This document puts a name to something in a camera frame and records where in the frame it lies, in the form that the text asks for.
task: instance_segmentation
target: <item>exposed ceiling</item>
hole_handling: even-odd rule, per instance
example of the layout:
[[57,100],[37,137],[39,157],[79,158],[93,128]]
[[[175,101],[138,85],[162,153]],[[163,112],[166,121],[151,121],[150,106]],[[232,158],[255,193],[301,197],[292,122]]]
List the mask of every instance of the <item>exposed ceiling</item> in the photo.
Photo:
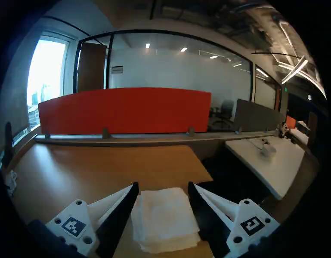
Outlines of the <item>exposed ceiling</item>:
[[[135,11],[151,14],[153,0],[125,0]],[[153,19],[170,18],[210,28],[272,59],[273,70],[285,77],[304,55],[308,64],[289,82],[325,101],[315,63],[303,41],[282,15],[263,0],[157,0]]]

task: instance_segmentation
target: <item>white wall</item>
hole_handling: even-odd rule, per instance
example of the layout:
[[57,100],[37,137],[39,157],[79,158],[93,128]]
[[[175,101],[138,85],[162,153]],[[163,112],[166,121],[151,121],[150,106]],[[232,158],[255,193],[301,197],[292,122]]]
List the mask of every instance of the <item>white wall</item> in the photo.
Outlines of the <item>white wall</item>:
[[190,52],[167,49],[113,50],[111,66],[124,67],[122,74],[111,74],[110,88],[166,87],[201,90],[212,93],[211,106],[219,107],[224,100],[249,100],[250,74],[223,63]]
[[274,109],[275,89],[256,78],[255,103]]

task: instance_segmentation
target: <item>office chair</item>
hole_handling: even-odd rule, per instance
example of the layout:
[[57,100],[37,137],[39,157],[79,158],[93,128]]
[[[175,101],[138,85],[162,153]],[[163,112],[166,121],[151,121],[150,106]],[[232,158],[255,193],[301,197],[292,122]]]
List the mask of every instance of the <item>office chair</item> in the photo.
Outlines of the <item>office chair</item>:
[[213,124],[224,123],[230,128],[232,124],[229,123],[228,121],[232,117],[232,110],[234,105],[235,105],[234,101],[224,100],[220,107],[220,112],[215,113],[215,116],[220,118],[221,120],[215,121]]

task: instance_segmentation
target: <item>red divider panel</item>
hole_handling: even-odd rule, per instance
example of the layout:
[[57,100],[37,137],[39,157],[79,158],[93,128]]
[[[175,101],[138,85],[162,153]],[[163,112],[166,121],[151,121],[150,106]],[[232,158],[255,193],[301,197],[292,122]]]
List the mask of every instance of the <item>red divider panel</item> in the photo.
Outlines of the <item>red divider panel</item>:
[[207,129],[211,93],[169,88],[80,92],[39,104],[42,132],[111,134],[196,132]]

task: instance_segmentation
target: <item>recessed light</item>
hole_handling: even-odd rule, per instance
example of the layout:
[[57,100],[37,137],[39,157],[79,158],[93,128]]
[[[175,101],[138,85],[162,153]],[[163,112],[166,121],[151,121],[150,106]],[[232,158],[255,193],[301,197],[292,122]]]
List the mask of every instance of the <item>recessed light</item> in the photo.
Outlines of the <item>recessed light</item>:
[[263,77],[261,77],[261,76],[256,76],[256,78],[259,78],[259,79],[261,79],[261,80],[266,80],[265,78],[263,78]]
[[267,75],[264,71],[262,71],[261,69],[256,68],[256,70],[258,70],[258,71],[259,71],[260,73],[262,73],[264,76],[268,77],[268,75]]

